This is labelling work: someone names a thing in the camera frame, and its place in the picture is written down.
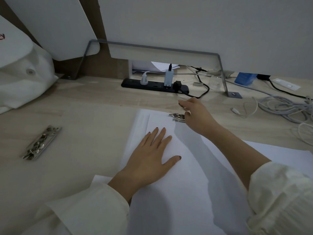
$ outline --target white sleeve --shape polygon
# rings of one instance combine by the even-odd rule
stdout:
[[[46,205],[54,215],[39,221],[22,235],[120,235],[127,230],[129,205],[106,184],[100,183]]]
[[[313,180],[297,170],[268,162],[251,176],[248,201],[256,215],[250,234],[313,234]]]

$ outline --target metal frame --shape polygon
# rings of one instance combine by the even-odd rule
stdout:
[[[190,53],[190,54],[200,54],[200,55],[213,55],[213,56],[217,56],[218,61],[219,61],[219,65],[221,67],[221,79],[223,82],[223,86],[224,86],[224,91],[226,92],[228,97],[231,98],[240,98],[242,99],[241,95],[238,92],[232,92],[232,91],[228,91],[227,89],[227,85],[226,85],[226,81],[225,81],[225,73],[224,73],[224,69],[222,66],[222,61],[221,61],[221,56],[217,53],[210,53],[210,52],[202,52],[202,51],[193,51],[193,50],[185,50],[185,49],[176,49],[176,48],[165,48],[165,47],[155,47],[155,46],[149,46],[149,45],[139,45],[139,44],[132,44],[132,43],[120,43],[120,42],[112,42],[112,41],[107,41],[106,39],[92,39],[88,42],[87,48],[85,50],[84,56],[82,57],[80,64],[78,66],[78,69],[76,71],[75,77],[73,80],[76,80],[81,66],[85,60],[85,57],[88,53],[88,50],[90,48],[91,43],[93,42],[98,42],[98,43],[107,43],[107,44],[114,44],[114,45],[121,45],[121,46],[130,46],[130,47],[140,47],[140,48],[150,48],[150,49],[157,49],[157,50],[166,50],[166,51],[173,51],[173,52],[183,52],[183,53]]]

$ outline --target person's left hand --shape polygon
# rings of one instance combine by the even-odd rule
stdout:
[[[127,165],[108,183],[127,201],[133,194],[153,182],[161,179],[181,159],[181,156],[170,158],[162,164],[162,156],[172,136],[164,140],[166,129],[163,128],[155,138],[159,129],[148,133],[129,158]]]

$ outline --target metal binder clip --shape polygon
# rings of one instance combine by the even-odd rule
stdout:
[[[173,121],[175,121],[175,122],[185,123],[185,116],[182,114],[174,113],[174,114],[169,114],[168,116],[174,118]]]
[[[42,151],[57,136],[62,127],[53,127],[49,125],[27,148],[22,155],[23,159],[33,160],[39,157]]]

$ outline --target clear plastic cup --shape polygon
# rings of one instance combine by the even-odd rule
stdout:
[[[218,76],[211,76],[209,81],[209,88],[211,90],[219,90],[222,87],[222,79]]]

